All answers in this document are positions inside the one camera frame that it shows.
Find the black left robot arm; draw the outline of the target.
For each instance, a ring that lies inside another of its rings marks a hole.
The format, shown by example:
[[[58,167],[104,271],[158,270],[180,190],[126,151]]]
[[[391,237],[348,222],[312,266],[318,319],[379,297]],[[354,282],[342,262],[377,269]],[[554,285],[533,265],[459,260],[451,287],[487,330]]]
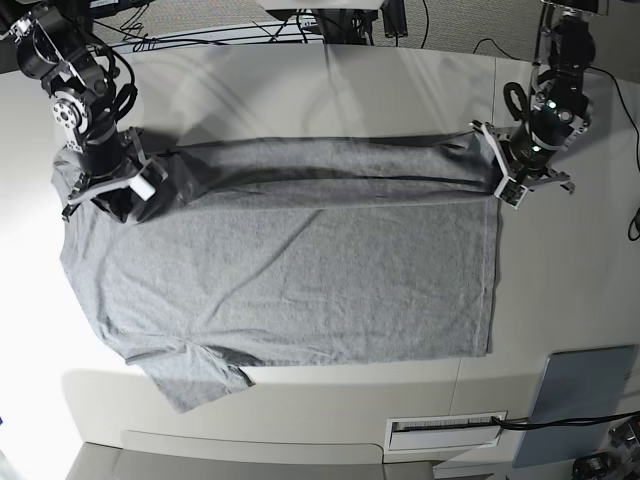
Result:
[[[549,183],[568,193],[571,177],[552,167],[592,123],[592,101],[583,93],[584,74],[596,54],[588,18],[606,15],[598,1],[546,1],[541,11],[529,86],[503,87],[503,98],[517,127],[497,128],[477,120],[501,171],[494,196],[516,209],[526,194]]]

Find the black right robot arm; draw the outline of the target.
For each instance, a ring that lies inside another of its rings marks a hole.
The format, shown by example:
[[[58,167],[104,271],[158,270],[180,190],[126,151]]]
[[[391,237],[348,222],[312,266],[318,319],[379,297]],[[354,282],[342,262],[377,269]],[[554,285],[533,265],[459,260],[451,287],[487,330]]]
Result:
[[[1,36],[14,40],[19,70],[40,83],[64,131],[61,158],[76,179],[63,219],[91,202],[113,220],[126,222],[167,177],[144,152],[141,129],[118,128],[138,95],[134,76],[122,87],[115,83],[131,65],[59,1],[2,2]]]

